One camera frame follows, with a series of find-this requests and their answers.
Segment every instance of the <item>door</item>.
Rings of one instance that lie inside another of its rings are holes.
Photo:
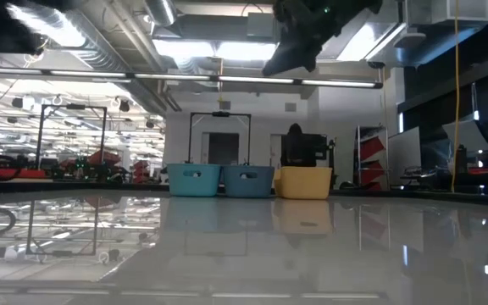
[[[237,133],[209,134],[208,163],[219,165],[238,164],[239,135]]]

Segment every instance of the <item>red object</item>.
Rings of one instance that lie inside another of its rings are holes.
[[[384,150],[385,147],[378,136],[361,142],[361,162]]]
[[[150,170],[148,161],[142,160],[133,164],[133,183],[148,183],[150,180]]]
[[[121,158],[114,153],[103,152],[103,161],[108,165],[115,165]],[[88,162],[92,165],[101,165],[101,151],[96,151],[89,158]]]
[[[146,167],[148,167],[148,161],[146,161],[146,160],[142,160],[142,161],[139,161],[139,162],[133,164],[133,168],[135,170],[137,170],[137,169],[145,169]]]
[[[468,173],[470,175],[484,175],[484,174],[488,174],[488,169],[485,169],[485,168],[469,168]]]
[[[76,160],[74,160],[74,159],[66,159],[66,160],[62,161],[59,164],[59,166],[66,168],[69,165],[75,165],[75,163],[76,163]]]
[[[0,178],[10,178],[16,174],[17,169],[0,169]],[[46,179],[48,178],[44,170],[22,169],[16,178],[26,179]]]
[[[361,169],[361,185],[363,186],[385,173],[379,161],[367,162],[362,166],[365,168]]]

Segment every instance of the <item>yellow cable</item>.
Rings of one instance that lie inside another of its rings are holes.
[[[457,106],[455,106],[455,141],[453,143],[455,155],[453,157],[453,176],[451,180],[451,192],[455,192],[455,179],[457,178],[457,150],[458,150],[458,110],[461,106],[461,89],[458,77],[458,1],[455,0],[455,92],[457,94]]]

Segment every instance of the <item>machinery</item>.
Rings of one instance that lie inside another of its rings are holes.
[[[43,44],[38,34],[32,33],[25,25],[13,19],[9,9],[12,6],[43,5],[65,11],[74,7],[75,1],[67,0],[0,0],[0,53],[23,53],[38,55]]]
[[[304,67],[312,72],[321,47],[363,9],[379,13],[382,0],[278,0],[274,16],[284,25],[280,44],[265,64],[263,75],[270,76]]]

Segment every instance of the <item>ceiling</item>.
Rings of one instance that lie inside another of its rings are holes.
[[[421,8],[424,2],[416,0],[412,3]],[[269,56],[265,55],[267,52],[264,51],[265,47],[274,45],[279,39],[277,35],[279,29],[274,25],[271,5],[271,0],[260,0],[254,4],[244,0],[175,0],[179,18],[168,28],[153,26],[142,0],[87,0],[80,2],[78,8],[67,14],[40,8],[31,10],[24,8],[20,11],[22,21],[50,38],[41,46],[45,52],[40,57],[0,54],[0,67],[110,72],[168,71],[183,74],[218,74],[223,69],[224,75],[260,76],[261,68]],[[342,56],[344,53],[348,54],[348,57],[354,53],[363,53],[360,48],[371,48],[374,43],[384,39],[388,33],[398,28],[399,13],[401,10],[395,1],[384,1],[377,15],[364,10],[344,27],[341,35],[325,43],[323,52],[318,56],[318,68],[313,73],[308,73],[305,69],[294,69],[281,74],[280,77],[377,81],[377,70],[371,69],[363,60],[340,62],[337,59],[344,57]],[[422,12],[414,14],[413,18],[416,20],[423,15],[426,16]],[[479,29],[484,24],[486,22],[478,22],[475,29]],[[445,37],[452,35],[449,26],[443,25],[441,28],[444,29],[443,31],[447,29],[447,32],[442,32],[443,34],[433,30],[427,32],[429,33],[427,42],[431,42],[430,45],[435,45],[437,42],[435,33]],[[175,53],[193,53],[197,45],[193,45],[195,47],[180,45],[165,52],[156,43],[157,41],[174,42],[175,33],[184,37],[187,42],[195,43],[199,40],[206,44],[207,51],[224,58],[223,61],[191,55],[182,61],[180,55],[177,57]],[[372,45],[364,46],[359,44],[360,42],[355,42],[363,33],[370,36],[367,39],[368,42],[373,42]],[[243,47],[233,47],[222,55],[224,44],[234,41],[243,42]],[[371,59],[385,60],[389,65],[400,65],[399,58],[395,56],[396,50],[399,49],[386,47]],[[357,60],[367,52],[358,55]],[[292,96],[290,100],[303,100],[305,103],[314,90],[313,87],[253,83],[225,83],[221,89],[234,106],[238,103],[248,103],[250,98],[240,98],[247,94],[255,95],[257,98],[254,98],[254,101],[259,100],[262,94],[263,97],[269,94],[274,94],[269,97],[286,94]],[[39,125],[41,104],[54,103],[54,101],[60,103],[61,98],[62,105],[84,103],[107,107],[108,149],[116,151],[130,149],[134,153],[134,158],[152,155],[157,158],[163,153],[164,145],[162,142],[152,144],[150,139],[160,141],[164,139],[163,117],[170,112],[210,111],[213,105],[211,102],[191,102],[197,100],[199,95],[203,95],[202,100],[210,101],[218,95],[219,91],[220,86],[217,83],[190,81],[133,80],[130,83],[110,83],[103,79],[88,81],[0,79],[0,150],[7,150],[9,145],[20,144],[18,148],[24,153],[33,153],[36,147],[34,135]],[[232,96],[235,97],[234,99],[230,95],[232,92],[236,93]],[[15,98],[24,98],[33,102],[27,109],[14,108],[12,101]],[[119,110],[121,101],[129,101],[130,109],[127,112]],[[276,109],[283,109],[281,107],[283,101],[284,99],[280,99],[280,107]],[[102,126],[98,115],[92,112],[83,114],[72,109],[60,109],[45,124],[47,136],[43,139],[43,152],[53,152],[53,147],[60,147],[61,136],[64,136],[65,142],[62,147],[66,147],[67,151],[70,149],[73,153],[88,151],[90,146],[95,147],[91,135],[97,134]],[[9,116],[14,116],[18,122],[9,123]],[[85,124],[81,126],[69,126],[64,123],[64,118],[85,116],[88,119],[83,119]],[[149,119],[153,119],[156,124],[152,129],[146,128]],[[20,137],[26,132],[25,129],[27,129],[26,135],[32,136],[26,142]],[[122,135],[122,132],[136,134],[131,139],[129,135]]]

